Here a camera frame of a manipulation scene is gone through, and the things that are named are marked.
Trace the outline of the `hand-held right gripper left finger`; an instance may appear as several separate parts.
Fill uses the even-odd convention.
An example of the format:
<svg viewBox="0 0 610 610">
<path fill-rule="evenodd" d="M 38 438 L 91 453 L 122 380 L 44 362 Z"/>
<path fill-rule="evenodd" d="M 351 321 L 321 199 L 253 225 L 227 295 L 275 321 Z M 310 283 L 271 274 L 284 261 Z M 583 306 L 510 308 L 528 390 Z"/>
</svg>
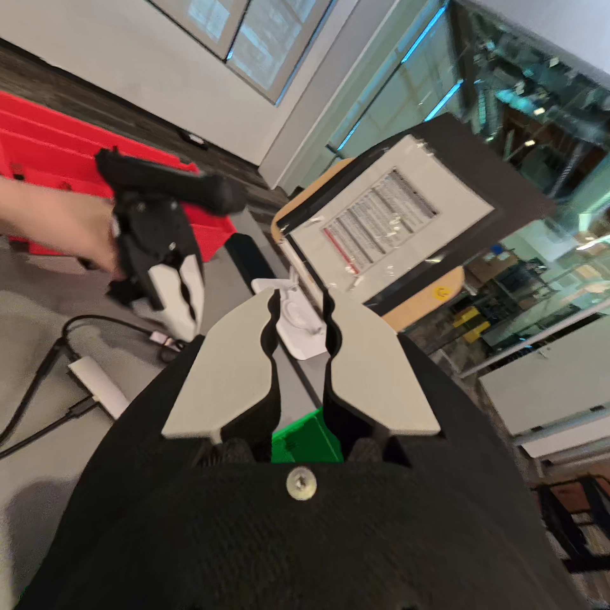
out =
<svg viewBox="0 0 610 610">
<path fill-rule="evenodd" d="M 281 297 L 266 288 L 207 333 L 162 429 L 165 439 L 270 442 L 281 417 L 273 354 Z"/>
</svg>

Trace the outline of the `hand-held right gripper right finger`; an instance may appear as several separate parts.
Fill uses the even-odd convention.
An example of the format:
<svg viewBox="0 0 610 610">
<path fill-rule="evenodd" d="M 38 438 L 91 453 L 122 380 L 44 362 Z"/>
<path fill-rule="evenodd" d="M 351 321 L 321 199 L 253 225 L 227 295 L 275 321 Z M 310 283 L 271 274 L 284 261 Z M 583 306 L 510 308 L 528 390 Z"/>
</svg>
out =
<svg viewBox="0 0 610 610">
<path fill-rule="evenodd" d="M 438 435 L 440 424 L 397 332 L 337 288 L 328 288 L 323 301 L 329 399 L 374 432 Z"/>
</svg>

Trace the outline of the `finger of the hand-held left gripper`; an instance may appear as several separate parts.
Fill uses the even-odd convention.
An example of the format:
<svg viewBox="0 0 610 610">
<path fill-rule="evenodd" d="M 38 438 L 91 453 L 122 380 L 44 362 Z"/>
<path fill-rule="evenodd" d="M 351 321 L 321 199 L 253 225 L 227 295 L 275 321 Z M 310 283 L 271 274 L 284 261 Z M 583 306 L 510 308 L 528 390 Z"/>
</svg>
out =
<svg viewBox="0 0 610 610">
<path fill-rule="evenodd" d="M 188 324 L 188 333 L 185 339 L 193 340 L 201 332 L 204 313 L 204 273 L 202 264 L 195 254 L 187 255 L 179 268 L 182 286 L 186 290 L 188 310 L 192 321 Z"/>
<path fill-rule="evenodd" d="M 167 265 L 159 264 L 148 271 L 149 279 L 161 302 L 155 319 L 166 329 L 192 329 L 192 316 L 182 294 L 182 283 L 178 272 Z"/>
</svg>

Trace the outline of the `grey usb hub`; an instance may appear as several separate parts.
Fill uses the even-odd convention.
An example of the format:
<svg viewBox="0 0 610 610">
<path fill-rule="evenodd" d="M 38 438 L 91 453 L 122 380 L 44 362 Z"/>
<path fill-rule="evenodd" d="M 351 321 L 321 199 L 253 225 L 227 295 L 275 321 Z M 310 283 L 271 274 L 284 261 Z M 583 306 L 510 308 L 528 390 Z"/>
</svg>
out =
<svg viewBox="0 0 610 610">
<path fill-rule="evenodd" d="M 128 408 L 125 394 L 90 356 L 69 363 L 68 369 L 114 421 Z"/>
</svg>

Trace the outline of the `person's left forearm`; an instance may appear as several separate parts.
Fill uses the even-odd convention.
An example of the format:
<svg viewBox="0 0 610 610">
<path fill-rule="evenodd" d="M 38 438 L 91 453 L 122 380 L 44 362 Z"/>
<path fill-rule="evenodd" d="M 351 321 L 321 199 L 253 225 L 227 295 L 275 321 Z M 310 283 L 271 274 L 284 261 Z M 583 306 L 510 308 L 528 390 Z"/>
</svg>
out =
<svg viewBox="0 0 610 610">
<path fill-rule="evenodd" d="M 1 234 L 50 242 L 58 192 L 1 178 Z"/>
</svg>

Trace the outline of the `person's left hand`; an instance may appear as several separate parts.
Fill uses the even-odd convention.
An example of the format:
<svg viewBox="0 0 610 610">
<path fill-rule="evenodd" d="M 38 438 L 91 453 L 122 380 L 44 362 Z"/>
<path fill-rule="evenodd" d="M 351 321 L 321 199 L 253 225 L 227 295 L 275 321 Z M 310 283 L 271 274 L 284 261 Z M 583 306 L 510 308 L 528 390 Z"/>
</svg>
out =
<svg viewBox="0 0 610 610">
<path fill-rule="evenodd" d="M 103 198 L 46 189 L 37 240 L 58 252 L 94 263 L 109 272 L 112 279 L 124 279 L 113 235 L 112 208 L 112 203 Z"/>
</svg>

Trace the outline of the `black stand base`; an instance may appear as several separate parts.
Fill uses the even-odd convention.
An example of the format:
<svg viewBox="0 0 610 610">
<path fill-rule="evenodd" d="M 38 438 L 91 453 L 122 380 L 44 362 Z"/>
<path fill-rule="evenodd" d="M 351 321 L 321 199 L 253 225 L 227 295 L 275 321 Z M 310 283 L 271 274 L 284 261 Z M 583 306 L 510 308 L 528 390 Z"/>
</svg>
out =
<svg viewBox="0 0 610 610">
<path fill-rule="evenodd" d="M 253 288 L 254 280 L 277 278 L 265 256 L 250 235 L 233 233 L 225 242 L 225 250 L 251 294 L 255 294 Z"/>
</svg>

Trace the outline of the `white plastic tray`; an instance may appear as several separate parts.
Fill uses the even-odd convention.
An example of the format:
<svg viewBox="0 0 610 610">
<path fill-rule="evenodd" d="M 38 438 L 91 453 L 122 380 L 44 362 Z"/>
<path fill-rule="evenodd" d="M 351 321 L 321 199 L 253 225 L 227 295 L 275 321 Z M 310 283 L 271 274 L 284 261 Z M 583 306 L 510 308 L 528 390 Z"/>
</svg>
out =
<svg viewBox="0 0 610 610">
<path fill-rule="evenodd" d="M 288 352 L 307 361 L 327 352 L 326 325 L 299 286 L 289 279 L 257 278 L 251 281 L 255 294 L 271 288 L 280 295 L 278 335 Z"/>
</svg>

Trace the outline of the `green plastic bin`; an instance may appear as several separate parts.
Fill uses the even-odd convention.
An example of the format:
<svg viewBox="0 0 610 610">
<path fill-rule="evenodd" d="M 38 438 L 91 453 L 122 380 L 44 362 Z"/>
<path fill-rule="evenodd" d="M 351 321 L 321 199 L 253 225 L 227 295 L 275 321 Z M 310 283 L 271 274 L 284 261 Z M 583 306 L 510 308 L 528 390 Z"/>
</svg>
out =
<svg viewBox="0 0 610 610">
<path fill-rule="evenodd" d="M 272 435 L 271 463 L 342 463 L 338 439 L 317 409 Z"/>
</svg>

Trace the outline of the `yellow crate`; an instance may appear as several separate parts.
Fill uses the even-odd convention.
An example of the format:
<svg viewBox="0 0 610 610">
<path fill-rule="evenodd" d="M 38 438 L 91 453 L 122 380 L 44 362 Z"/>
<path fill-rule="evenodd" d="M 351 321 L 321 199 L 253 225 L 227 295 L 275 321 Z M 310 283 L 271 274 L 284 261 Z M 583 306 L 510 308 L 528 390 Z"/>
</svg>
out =
<svg viewBox="0 0 610 610">
<path fill-rule="evenodd" d="M 460 331 L 460 338 L 467 344 L 475 343 L 490 327 L 490 321 L 475 306 L 456 312 L 453 317 L 454 329 Z"/>
</svg>

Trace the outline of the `red plastic bin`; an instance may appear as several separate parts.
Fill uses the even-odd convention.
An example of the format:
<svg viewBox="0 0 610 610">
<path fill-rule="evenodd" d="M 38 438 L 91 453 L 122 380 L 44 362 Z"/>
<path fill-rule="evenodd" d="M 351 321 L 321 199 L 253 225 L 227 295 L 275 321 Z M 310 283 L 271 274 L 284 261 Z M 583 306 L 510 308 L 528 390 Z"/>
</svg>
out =
<svg viewBox="0 0 610 610">
<path fill-rule="evenodd" d="M 94 156 L 102 148 L 117 148 L 172 169 L 199 173 L 193 162 L 125 136 L 1 91 L 1 176 L 27 184 L 111 197 L 111 188 L 96 169 Z M 204 262 L 237 233 L 229 218 L 213 217 L 192 203 L 183 203 Z M 11 248 L 32 255 L 64 256 L 39 242 L 8 233 Z"/>
</svg>

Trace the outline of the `white cabinet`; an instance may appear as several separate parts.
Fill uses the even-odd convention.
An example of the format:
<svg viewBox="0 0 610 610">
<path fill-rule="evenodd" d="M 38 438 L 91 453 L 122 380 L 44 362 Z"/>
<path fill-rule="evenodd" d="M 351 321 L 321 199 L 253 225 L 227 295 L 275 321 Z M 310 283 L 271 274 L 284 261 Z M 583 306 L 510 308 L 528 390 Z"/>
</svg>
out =
<svg viewBox="0 0 610 610">
<path fill-rule="evenodd" d="M 479 382 L 515 445 L 533 459 L 609 438 L 609 316 Z"/>
</svg>

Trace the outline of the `laminated instruction sheet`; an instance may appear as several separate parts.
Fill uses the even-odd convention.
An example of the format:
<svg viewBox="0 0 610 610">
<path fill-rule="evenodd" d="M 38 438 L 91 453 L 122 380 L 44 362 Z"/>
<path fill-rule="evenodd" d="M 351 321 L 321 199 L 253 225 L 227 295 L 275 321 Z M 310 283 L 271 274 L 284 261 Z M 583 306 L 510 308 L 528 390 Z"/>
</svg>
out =
<svg viewBox="0 0 610 610">
<path fill-rule="evenodd" d="M 349 161 L 277 222 L 280 249 L 319 305 L 332 287 L 363 304 L 388 298 L 493 211 L 412 135 L 372 158 Z"/>
</svg>

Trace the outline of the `black sign board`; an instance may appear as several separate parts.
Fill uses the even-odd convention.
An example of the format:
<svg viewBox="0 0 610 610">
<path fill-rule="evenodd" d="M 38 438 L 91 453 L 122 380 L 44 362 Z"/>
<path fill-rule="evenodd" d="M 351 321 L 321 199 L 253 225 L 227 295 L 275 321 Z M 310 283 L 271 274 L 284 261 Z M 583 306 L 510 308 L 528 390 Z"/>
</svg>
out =
<svg viewBox="0 0 610 610">
<path fill-rule="evenodd" d="M 287 210 L 286 205 L 276 215 L 274 223 L 279 230 L 279 238 L 287 237 L 290 230 L 313 218 L 331 202 L 333 196 L 344 191 L 408 135 L 422 140 L 426 150 L 433 153 L 434 160 L 491 205 L 493 210 L 451 240 L 446 247 L 441 247 L 438 253 L 445 253 L 445 257 L 439 263 L 419 263 L 390 287 L 366 300 L 365 305 L 380 316 L 388 314 L 446 273 L 462 266 L 484 248 L 499 243 L 530 222 L 553 216 L 557 207 L 554 200 L 540 192 L 510 164 L 503 162 L 490 146 L 471 133 L 469 127 L 446 113 L 381 141 L 348 160 L 343 168 L 339 164 L 334 165 L 332 169 L 337 173 L 323 179 L 323 184 L 312 194 L 302 192 L 303 202 L 298 203 L 296 198 L 291 200 L 290 204 L 296 204 L 293 210 Z"/>
</svg>

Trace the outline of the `black metal frame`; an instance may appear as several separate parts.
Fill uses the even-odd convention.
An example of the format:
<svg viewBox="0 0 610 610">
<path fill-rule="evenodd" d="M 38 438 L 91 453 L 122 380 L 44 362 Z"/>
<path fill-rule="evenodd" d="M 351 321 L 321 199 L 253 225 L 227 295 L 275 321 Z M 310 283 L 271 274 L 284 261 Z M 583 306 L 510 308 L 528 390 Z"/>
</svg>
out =
<svg viewBox="0 0 610 610">
<path fill-rule="evenodd" d="M 570 574 L 609 572 L 609 479 L 586 475 L 531 488 Z"/>
</svg>

